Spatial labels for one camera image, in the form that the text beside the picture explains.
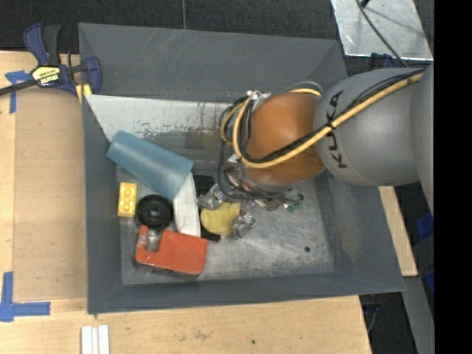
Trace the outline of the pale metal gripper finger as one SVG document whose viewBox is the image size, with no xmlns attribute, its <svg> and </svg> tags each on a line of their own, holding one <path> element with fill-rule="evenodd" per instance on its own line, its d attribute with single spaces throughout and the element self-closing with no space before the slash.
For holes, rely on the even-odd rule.
<svg viewBox="0 0 472 354">
<path fill-rule="evenodd" d="M 197 198 L 200 209 L 217 209 L 223 203 L 223 193 L 218 184 L 214 184 L 209 191 Z"/>
<path fill-rule="evenodd" d="M 258 225 L 258 220 L 250 213 L 239 214 L 232 221 L 232 234 L 242 238 Z"/>
</svg>

